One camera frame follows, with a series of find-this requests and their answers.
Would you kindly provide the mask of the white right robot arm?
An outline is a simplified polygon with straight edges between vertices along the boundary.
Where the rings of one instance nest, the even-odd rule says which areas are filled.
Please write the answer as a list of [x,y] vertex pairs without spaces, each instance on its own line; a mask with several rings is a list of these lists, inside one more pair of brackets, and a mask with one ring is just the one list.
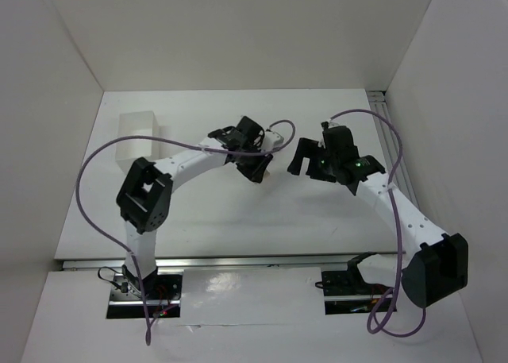
[[321,141],[300,138],[287,171],[299,175],[303,161],[313,180],[338,183],[366,203],[392,232],[402,236],[402,290],[419,308],[468,283],[468,243],[433,224],[392,183],[373,156],[361,156],[350,129],[324,129]]

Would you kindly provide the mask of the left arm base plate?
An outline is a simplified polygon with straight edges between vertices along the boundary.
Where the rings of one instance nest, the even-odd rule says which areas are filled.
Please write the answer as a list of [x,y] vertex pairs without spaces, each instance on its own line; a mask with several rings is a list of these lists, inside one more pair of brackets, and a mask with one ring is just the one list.
[[[140,292],[126,278],[115,273],[110,282],[110,294],[107,305],[107,319],[143,319],[144,309]],[[157,312],[160,318],[178,318],[182,295],[183,275],[163,274],[149,288],[146,295],[150,318]]]

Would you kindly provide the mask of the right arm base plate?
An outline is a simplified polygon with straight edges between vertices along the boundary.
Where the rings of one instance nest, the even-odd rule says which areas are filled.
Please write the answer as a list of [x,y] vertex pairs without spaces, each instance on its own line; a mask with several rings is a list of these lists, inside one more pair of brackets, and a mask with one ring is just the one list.
[[323,271],[314,286],[322,290],[326,315],[367,314],[389,289],[367,284],[359,273],[350,271]]

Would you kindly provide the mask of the white perforated box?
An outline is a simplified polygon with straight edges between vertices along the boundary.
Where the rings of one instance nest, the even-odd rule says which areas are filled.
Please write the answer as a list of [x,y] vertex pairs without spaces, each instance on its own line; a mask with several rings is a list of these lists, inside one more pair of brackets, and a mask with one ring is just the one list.
[[[160,135],[156,115],[152,111],[138,111],[124,113],[119,116],[117,128],[118,137]],[[116,144],[115,161],[126,176],[133,162],[139,157],[148,161],[160,158],[160,144],[156,141],[144,139],[128,139]]]

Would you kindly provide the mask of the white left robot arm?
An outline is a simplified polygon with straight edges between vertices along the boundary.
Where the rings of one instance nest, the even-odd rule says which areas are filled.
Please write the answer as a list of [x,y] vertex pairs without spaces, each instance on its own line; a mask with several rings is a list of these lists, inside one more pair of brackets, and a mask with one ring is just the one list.
[[235,164],[247,180],[261,183],[273,159],[272,150],[283,142],[283,136],[244,116],[236,126],[216,129],[174,156],[136,159],[116,199],[129,248],[122,265],[128,282],[138,291],[152,290],[158,274],[156,232],[167,219],[171,196],[178,188],[228,163]]

